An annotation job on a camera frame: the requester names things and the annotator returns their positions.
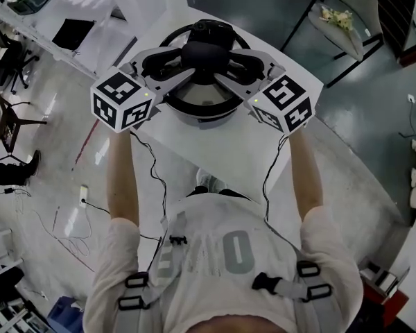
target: power outlet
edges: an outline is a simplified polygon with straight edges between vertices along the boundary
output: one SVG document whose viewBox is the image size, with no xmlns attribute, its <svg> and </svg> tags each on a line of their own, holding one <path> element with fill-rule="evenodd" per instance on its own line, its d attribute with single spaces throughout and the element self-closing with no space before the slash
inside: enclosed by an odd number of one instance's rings
<svg viewBox="0 0 416 333">
<path fill-rule="evenodd" d="M 83 208 L 86 208 L 86 203 L 82 202 L 82 200 L 87 200 L 88 199 L 88 187 L 82 185 L 80 187 L 80 197 L 78 199 L 79 205 Z"/>
</svg>

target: shoe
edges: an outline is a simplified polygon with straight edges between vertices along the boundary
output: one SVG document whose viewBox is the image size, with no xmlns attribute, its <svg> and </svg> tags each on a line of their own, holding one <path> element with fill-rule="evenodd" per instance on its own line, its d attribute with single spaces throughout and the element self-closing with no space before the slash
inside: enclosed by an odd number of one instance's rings
<svg viewBox="0 0 416 333">
<path fill-rule="evenodd" d="M 224 183 L 222 180 L 219 180 L 218 178 L 214 178 L 213 185 L 211 186 L 211 189 L 209 191 L 218 194 L 219 192 L 225 189 L 228 189 L 227 184 Z"/>
<path fill-rule="evenodd" d="M 411 140 L 411 148 L 416 152 L 416 139 Z"/>
<path fill-rule="evenodd" d="M 211 174 L 199 168 L 196 174 L 197 186 L 205 186 L 207 189 L 209 189 L 209 183 L 211 182 L 212 178 L 213 176 Z"/>
<path fill-rule="evenodd" d="M 35 151 L 33 159 L 27 165 L 25 165 L 25 168 L 28 171 L 28 178 L 30 176 L 34 176 L 37 173 L 37 169 L 41 160 L 42 154 L 40 153 L 40 151 Z"/>
<path fill-rule="evenodd" d="M 411 169 L 411 187 L 416 187 L 416 169 Z"/>
</svg>

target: floor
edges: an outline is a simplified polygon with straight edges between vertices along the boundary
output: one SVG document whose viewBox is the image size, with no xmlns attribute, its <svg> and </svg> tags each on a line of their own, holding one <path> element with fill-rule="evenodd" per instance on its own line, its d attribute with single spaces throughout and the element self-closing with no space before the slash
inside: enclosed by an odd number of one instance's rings
<svg viewBox="0 0 416 333">
<path fill-rule="evenodd" d="M 310 0 L 188 0 L 189 5 L 218 16 L 280 48 Z M 339 8 L 336 0 L 327 0 Z M 340 50 L 305 21 L 285 54 L 328 83 L 350 66 L 350 57 L 333 61 Z M 409 139 L 413 134 L 407 95 L 416 97 L 416 64 L 402 69 L 388 46 L 330 89 L 324 89 L 316 108 L 318 118 L 354 152 L 397 204 L 404 223 L 413 215 L 409 207 L 410 168 L 416 154 Z M 413 108 L 416 130 L 416 105 Z"/>
<path fill-rule="evenodd" d="M 110 219 L 103 211 L 79 207 L 78 197 L 80 186 L 87 185 L 88 201 L 107 208 L 105 171 L 110 131 L 97 124 L 84 146 L 96 121 L 89 109 L 92 80 L 73 67 L 43 53 L 29 83 L 29 89 L 19 88 L 12 98 L 4 95 L 12 102 L 32 103 L 16 107 L 21 117 L 45 117 L 48 121 L 45 126 L 23 127 L 18 140 L 20 157 L 27 159 L 40 149 L 42 163 L 26 188 L 31 197 L 0 195 L 0 226 L 12 229 L 13 255 L 24 259 L 26 276 L 20 289 L 43 314 L 48 314 L 60 296 L 85 301 L 91 289 L 98 250 Z M 320 120 L 312 120 L 307 132 L 322 174 L 326 204 L 359 261 L 380 246 L 400 213 L 367 167 Z M 139 136 L 155 152 L 157 171 L 168 185 L 168 205 L 186 196 L 195 185 L 195 166 L 145 134 Z M 149 175 L 153 162 L 150 153 L 137 141 L 132 144 L 141 232 L 158 237 L 164 191 Z M 270 221 L 299 244 L 300 220 L 291 181 L 288 164 L 269 194 Z M 141 269 L 149 264 L 155 244 L 153 240 L 141 240 Z"/>
</svg>

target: black chair leg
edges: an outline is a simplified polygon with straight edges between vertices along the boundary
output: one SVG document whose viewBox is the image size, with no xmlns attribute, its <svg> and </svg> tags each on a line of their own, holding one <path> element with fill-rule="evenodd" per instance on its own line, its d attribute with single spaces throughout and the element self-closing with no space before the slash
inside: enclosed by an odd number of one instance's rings
<svg viewBox="0 0 416 333">
<path fill-rule="evenodd" d="M 298 30 L 298 28 L 300 27 L 300 25 L 302 24 L 302 22 L 305 20 L 305 17 L 308 15 L 308 13 L 310 12 L 311 8 L 313 7 L 313 5 L 316 3 L 317 0 L 311 0 L 311 3 L 308 5 L 308 7 L 306 8 L 306 10 L 304 11 L 304 13 L 302 14 L 302 17 L 300 17 L 300 20 L 296 23 L 296 26 L 294 27 L 294 29 L 291 31 L 291 34 L 288 36 L 288 38 L 286 39 L 284 45 L 282 46 L 282 48 L 280 48 L 280 51 L 283 52 L 285 47 L 287 46 L 287 44 L 290 42 L 291 38 L 293 38 L 294 34 L 296 33 L 296 31 Z"/>
<path fill-rule="evenodd" d="M 17 73 L 17 72 L 15 72 L 15 74 L 14 74 L 14 78 L 13 78 L 13 80 L 12 80 L 12 85 L 11 85 L 11 94 L 12 95 L 15 95 L 15 90 L 14 90 L 14 87 L 15 87 L 15 83 L 17 82 L 17 78 L 19 77 L 19 74 Z"/>
<path fill-rule="evenodd" d="M 342 57 L 344 57 L 344 56 L 346 56 L 347 54 L 345 53 L 345 52 L 342 52 L 341 54 L 338 54 L 338 55 L 336 55 L 335 57 L 334 57 L 334 60 L 337 60 L 337 59 L 339 59 L 339 58 L 342 58 Z"/>
<path fill-rule="evenodd" d="M 383 46 L 383 43 L 380 42 L 378 43 L 376 46 L 374 46 L 373 48 L 371 48 L 363 57 L 363 59 L 360 62 L 356 62 L 353 65 L 351 65 L 349 68 L 347 68 L 346 70 L 344 70 L 343 73 L 341 73 L 339 76 L 337 76 L 336 78 L 334 78 L 330 83 L 327 84 L 327 88 L 332 87 L 334 84 L 336 84 L 339 80 L 343 79 L 344 77 L 346 77 L 349 73 L 351 73 L 353 70 L 355 70 L 355 68 L 357 68 L 357 66 L 361 65 L 363 62 L 365 62 L 369 57 L 371 57 L 374 52 L 376 52 L 378 49 L 380 49 Z"/>
<path fill-rule="evenodd" d="M 10 107 L 14 107 L 14 106 L 17 106 L 17 105 L 21 105 L 21 104 L 23 104 L 23 103 L 25 103 L 26 105 L 30 105 L 31 103 L 30 102 L 27 102 L 27 101 L 22 101 L 21 103 L 13 103 Z"/>
<path fill-rule="evenodd" d="M 27 88 L 28 88 L 28 84 L 26 84 L 26 83 L 25 83 L 25 80 L 23 79 L 23 73 L 22 73 L 22 70 L 20 69 L 20 70 L 18 71 L 18 73 L 19 73 L 20 81 L 21 81 L 21 83 L 23 84 L 23 87 L 24 87 L 25 89 L 27 89 Z"/>
<path fill-rule="evenodd" d="M 46 125 L 47 124 L 46 121 L 35 121 L 32 119 L 21 119 L 19 120 L 19 123 L 21 125 Z"/>
<path fill-rule="evenodd" d="M 14 159 L 14 160 L 16 160 L 16 161 L 20 162 L 21 164 L 26 164 L 23 160 L 20 160 L 19 158 L 15 157 L 15 156 L 14 156 L 14 155 L 12 155 L 12 154 L 10 154 L 10 155 L 9 155 L 9 158 Z"/>
<path fill-rule="evenodd" d="M 33 60 L 35 60 L 36 62 L 39 60 L 39 56 L 38 55 L 33 55 L 31 58 L 29 58 L 28 60 L 25 60 L 23 62 L 23 64 L 21 65 L 21 67 L 25 67 L 26 65 L 28 65 L 29 63 L 31 63 Z"/>
</svg>

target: backpack strap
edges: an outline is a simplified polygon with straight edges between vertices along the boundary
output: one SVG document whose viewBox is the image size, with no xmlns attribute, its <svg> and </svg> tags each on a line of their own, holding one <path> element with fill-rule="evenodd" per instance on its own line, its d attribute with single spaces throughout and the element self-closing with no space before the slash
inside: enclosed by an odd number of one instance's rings
<svg viewBox="0 0 416 333">
<path fill-rule="evenodd" d="M 165 239 L 158 255 L 153 260 L 151 270 L 158 277 L 158 284 L 150 281 L 149 273 L 139 272 L 125 280 L 125 293 L 119 298 L 119 312 L 116 318 L 116 333 L 162 333 L 162 312 L 158 303 L 162 294 L 179 277 L 184 261 L 184 236 L 187 220 L 185 213 L 177 214 L 172 234 Z"/>
<path fill-rule="evenodd" d="M 254 286 L 294 300 L 297 329 L 299 333 L 339 333 L 342 315 L 333 295 L 333 289 L 320 276 L 320 267 L 310 262 L 299 249 L 283 238 L 265 221 L 270 230 L 290 244 L 297 256 L 297 275 L 293 282 L 281 277 L 269 278 L 260 273 L 253 282 Z"/>
</svg>

